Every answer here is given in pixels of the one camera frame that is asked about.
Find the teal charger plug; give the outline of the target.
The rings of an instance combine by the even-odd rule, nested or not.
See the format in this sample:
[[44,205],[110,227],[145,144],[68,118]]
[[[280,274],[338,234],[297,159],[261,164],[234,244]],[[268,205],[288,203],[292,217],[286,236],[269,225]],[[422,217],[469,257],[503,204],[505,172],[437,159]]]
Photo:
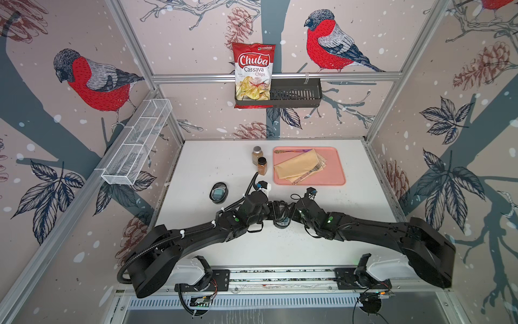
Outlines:
[[213,199],[216,201],[220,201],[225,196],[225,189],[216,188],[213,190]]

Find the clear pouch black zipper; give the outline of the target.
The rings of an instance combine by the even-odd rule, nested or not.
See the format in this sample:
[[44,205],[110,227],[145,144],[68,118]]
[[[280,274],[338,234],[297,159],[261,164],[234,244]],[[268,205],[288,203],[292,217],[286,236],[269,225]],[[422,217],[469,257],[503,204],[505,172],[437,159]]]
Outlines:
[[220,205],[225,202],[227,196],[228,189],[224,182],[217,182],[214,184],[209,193],[210,200],[216,205]]

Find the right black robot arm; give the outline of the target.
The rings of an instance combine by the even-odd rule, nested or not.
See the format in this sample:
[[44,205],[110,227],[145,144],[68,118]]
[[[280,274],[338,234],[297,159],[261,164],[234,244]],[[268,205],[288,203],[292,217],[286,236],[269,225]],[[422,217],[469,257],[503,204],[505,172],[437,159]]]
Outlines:
[[430,224],[413,217],[409,222],[363,220],[345,213],[325,212],[310,198],[293,204],[291,219],[326,240],[359,241],[389,248],[407,257],[409,266],[425,282],[451,288],[456,249]]

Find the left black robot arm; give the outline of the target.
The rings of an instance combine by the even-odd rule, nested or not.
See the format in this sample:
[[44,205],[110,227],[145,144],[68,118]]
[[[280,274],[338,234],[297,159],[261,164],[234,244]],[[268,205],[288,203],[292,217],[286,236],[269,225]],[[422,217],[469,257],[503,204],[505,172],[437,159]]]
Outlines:
[[269,200],[255,191],[215,219],[186,229],[153,228],[130,252],[117,273],[117,281],[133,286],[138,298],[145,298],[163,287],[177,262],[184,256],[213,244],[229,242],[262,224],[271,212]]

